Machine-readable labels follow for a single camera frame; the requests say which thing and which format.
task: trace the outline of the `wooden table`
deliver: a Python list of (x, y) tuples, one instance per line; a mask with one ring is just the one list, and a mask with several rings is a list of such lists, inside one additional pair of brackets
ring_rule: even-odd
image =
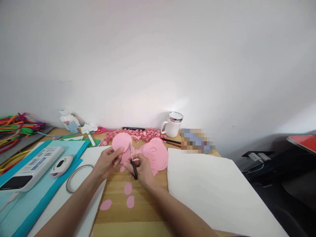
[[(49, 134), (58, 136), (71, 133), (66, 129), (55, 128)], [(92, 137), (103, 141), (106, 134), (92, 134)], [(44, 137), (40, 142), (51, 139), (51, 137)], [(180, 142), (180, 132), (175, 138), (170, 139)], [(135, 149), (139, 149), (143, 144), (145, 144), (143, 140), (138, 141), (138, 143), (133, 140)], [(170, 144), (165, 144), (165, 146), (180, 149)], [(217, 151), (213, 155), (220, 157)], [(106, 211), (98, 210), (92, 229), (93, 236), (173, 236), (155, 200), (142, 188), (138, 181), (128, 177), (126, 170), (120, 172), (120, 168), (121, 165), (116, 167), (113, 174), (106, 181), (100, 205), (107, 199), (112, 200), (112, 205)], [(155, 180), (168, 190), (167, 169), (158, 172), (155, 175)], [(131, 209), (126, 206), (126, 200), (130, 195), (124, 194), (124, 187), (129, 182), (132, 183), (132, 193), (130, 195), (135, 197), (135, 205)], [(238, 236), (222, 231), (216, 232), (219, 236)]]

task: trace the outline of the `white glue bottle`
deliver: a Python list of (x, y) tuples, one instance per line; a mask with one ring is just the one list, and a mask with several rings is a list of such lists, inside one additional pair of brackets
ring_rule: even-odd
[(79, 120), (76, 118), (76, 116), (69, 113), (66, 109), (61, 109), (59, 112), (61, 114), (60, 121), (68, 131), (72, 133), (81, 132), (81, 124), (79, 123)]

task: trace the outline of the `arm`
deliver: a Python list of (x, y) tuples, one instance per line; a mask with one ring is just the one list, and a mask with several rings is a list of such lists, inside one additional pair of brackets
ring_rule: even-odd
[(35, 237), (72, 236), (96, 190), (121, 159), (121, 149), (104, 150), (89, 176)]
[[(154, 197), (177, 236), (217, 237), (212, 228), (197, 214), (155, 183), (148, 158), (139, 153), (135, 155), (136, 158), (139, 159), (135, 161), (139, 183)], [(131, 178), (134, 173), (132, 165), (125, 162), (123, 166), (130, 172)]]

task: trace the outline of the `black marker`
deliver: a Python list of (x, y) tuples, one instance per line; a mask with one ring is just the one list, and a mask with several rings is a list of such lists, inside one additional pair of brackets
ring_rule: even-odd
[(177, 144), (181, 144), (181, 142), (177, 142), (177, 141), (169, 140), (169, 139), (166, 139), (166, 138), (162, 138), (162, 140), (164, 140), (164, 141), (168, 141), (168, 142), (177, 143)]
[(122, 127), (122, 129), (130, 129), (130, 130), (136, 130), (136, 129), (138, 129), (138, 130), (143, 130), (143, 131), (145, 131), (146, 129), (145, 128), (134, 128), (134, 127)]

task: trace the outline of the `pink scissors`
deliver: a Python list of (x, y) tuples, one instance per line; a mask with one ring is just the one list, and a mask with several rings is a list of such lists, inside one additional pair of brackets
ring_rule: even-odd
[(114, 132), (116, 129), (106, 129), (104, 127), (98, 127), (98, 130), (95, 131), (95, 134), (100, 134), (104, 132)]

